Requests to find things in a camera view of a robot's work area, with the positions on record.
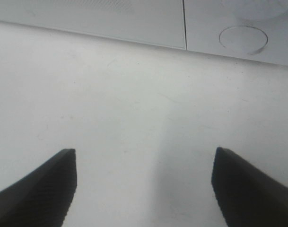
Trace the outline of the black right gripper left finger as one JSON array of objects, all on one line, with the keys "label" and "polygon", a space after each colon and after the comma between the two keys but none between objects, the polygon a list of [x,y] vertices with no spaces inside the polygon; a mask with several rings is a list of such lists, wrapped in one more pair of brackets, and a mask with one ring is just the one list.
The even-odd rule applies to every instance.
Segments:
[{"label": "black right gripper left finger", "polygon": [[76,151],[63,149],[0,191],[0,227],[62,226],[76,188]]}]

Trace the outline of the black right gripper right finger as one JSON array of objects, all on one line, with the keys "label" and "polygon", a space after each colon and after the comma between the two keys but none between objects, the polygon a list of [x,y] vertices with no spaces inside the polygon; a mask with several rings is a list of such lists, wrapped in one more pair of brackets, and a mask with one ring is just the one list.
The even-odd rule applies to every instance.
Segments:
[{"label": "black right gripper right finger", "polygon": [[211,184],[229,227],[288,227],[288,187],[218,147]]}]

